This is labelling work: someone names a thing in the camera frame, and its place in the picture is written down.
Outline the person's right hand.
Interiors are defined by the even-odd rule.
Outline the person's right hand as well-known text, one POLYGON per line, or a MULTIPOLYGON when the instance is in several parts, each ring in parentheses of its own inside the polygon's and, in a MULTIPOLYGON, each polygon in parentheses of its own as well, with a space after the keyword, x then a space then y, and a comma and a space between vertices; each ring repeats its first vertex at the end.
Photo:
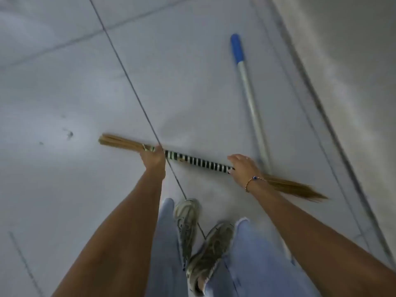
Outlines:
POLYGON ((246 192, 251 191, 251 187, 256 183, 266 183, 263 174, 260 172, 254 160, 250 158, 250 167, 245 169, 231 169, 228 174, 240 185, 246 192))

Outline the person's left hand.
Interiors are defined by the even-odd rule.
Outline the person's left hand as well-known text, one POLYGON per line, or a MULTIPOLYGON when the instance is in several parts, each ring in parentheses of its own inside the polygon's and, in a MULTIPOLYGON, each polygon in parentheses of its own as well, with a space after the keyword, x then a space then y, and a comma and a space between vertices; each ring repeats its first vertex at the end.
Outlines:
POLYGON ((146 170, 158 179, 164 180, 166 176, 165 156, 141 156, 141 152, 139 154, 146 170))

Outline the grass broom with striped handle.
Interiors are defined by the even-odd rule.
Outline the grass broom with striped handle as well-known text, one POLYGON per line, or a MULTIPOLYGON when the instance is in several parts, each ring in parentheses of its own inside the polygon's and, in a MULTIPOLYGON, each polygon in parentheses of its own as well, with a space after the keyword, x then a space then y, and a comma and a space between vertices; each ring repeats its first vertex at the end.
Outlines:
MULTIPOLYGON (((126 139, 114 134, 104 133, 99 137, 98 142, 101 145, 110 146, 118 149, 131 150, 135 152, 155 151, 155 147, 150 144, 145 144, 134 140, 126 139)), ((215 161, 209 161, 167 149, 164 149, 164 153, 167 159, 188 163, 190 165, 198 166, 213 171, 218 171, 220 173, 229 174, 229 170, 234 169, 232 166, 229 165, 220 164, 215 161)), ((310 186, 305 184, 282 179, 269 174, 264 174, 264 179, 277 191, 285 194, 297 196, 299 198, 303 198, 311 201, 315 200, 318 202, 328 199, 328 197, 322 195, 321 193, 315 191, 310 186)))

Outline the person's right forearm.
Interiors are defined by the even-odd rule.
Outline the person's right forearm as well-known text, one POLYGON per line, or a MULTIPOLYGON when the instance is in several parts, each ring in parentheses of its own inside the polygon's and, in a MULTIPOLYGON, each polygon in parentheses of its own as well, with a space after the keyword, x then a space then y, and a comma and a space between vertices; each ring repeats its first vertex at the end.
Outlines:
POLYGON ((267 183, 252 194, 306 274, 325 297, 396 297, 396 273, 267 183))

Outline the person's left forearm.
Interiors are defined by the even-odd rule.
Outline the person's left forearm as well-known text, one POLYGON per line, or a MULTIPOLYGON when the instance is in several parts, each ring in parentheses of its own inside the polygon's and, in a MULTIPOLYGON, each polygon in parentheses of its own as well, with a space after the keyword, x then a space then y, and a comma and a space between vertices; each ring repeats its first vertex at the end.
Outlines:
POLYGON ((144 297, 165 169, 147 168, 87 242, 52 297, 144 297))

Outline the silver mop pole blue grip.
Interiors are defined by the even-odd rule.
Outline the silver mop pole blue grip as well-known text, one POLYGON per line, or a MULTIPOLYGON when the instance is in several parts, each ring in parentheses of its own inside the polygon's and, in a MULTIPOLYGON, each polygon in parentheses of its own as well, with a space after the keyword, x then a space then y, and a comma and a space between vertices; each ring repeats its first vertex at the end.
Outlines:
POLYGON ((234 55, 236 67, 240 75, 242 89, 250 112, 251 122, 257 142, 257 147, 260 154, 260 159, 263 163, 265 172, 267 174, 272 174, 269 148, 266 142, 264 128, 261 122, 258 107, 256 105, 253 88, 251 85, 250 77, 245 63, 245 55, 242 46, 242 41, 237 33, 231 35, 230 44, 231 44, 232 53, 234 55))

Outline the person's left grey sneaker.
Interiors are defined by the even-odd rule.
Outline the person's left grey sneaker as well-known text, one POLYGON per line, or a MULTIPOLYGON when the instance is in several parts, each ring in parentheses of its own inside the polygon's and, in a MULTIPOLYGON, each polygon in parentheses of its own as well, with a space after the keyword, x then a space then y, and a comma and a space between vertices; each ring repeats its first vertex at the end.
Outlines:
POLYGON ((173 211, 173 219, 178 231, 181 266, 184 272, 186 272, 191 259, 199 216, 200 204, 196 199, 186 199, 179 202, 173 211))

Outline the person's grey sneaker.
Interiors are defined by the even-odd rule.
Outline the person's grey sneaker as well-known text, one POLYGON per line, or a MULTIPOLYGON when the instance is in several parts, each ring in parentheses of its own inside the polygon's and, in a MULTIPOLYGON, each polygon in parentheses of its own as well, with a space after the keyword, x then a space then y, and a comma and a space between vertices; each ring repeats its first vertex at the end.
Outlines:
POLYGON ((191 259, 199 216, 200 204, 196 199, 186 199, 179 202, 173 211, 173 219, 178 231, 181 266, 184 272, 186 272, 191 259))
POLYGON ((234 232, 235 228, 230 222, 218 222, 210 230, 198 252, 192 256, 186 276, 194 297, 204 296, 206 282, 214 273, 222 256, 229 250, 234 232))

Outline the person's right grey sneaker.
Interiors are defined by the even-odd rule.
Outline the person's right grey sneaker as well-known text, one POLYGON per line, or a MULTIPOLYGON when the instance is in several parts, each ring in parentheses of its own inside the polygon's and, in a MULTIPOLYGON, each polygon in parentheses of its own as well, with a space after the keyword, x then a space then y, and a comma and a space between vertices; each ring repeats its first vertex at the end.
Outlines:
POLYGON ((229 250, 234 232, 235 228, 230 222, 218 222, 210 230, 198 252, 192 256, 186 276, 194 297, 204 296, 206 282, 214 273, 222 256, 229 250))

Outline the light blue jeans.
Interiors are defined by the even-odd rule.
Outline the light blue jeans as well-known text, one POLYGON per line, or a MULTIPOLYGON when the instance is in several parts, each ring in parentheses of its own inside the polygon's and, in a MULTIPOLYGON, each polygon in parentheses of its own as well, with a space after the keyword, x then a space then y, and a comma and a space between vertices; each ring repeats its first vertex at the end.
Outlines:
MULTIPOLYGON (((181 266, 174 200, 160 207, 145 297, 189 297, 181 266)), ((261 236, 246 218, 206 282, 203 297, 319 297, 309 277, 261 236)))

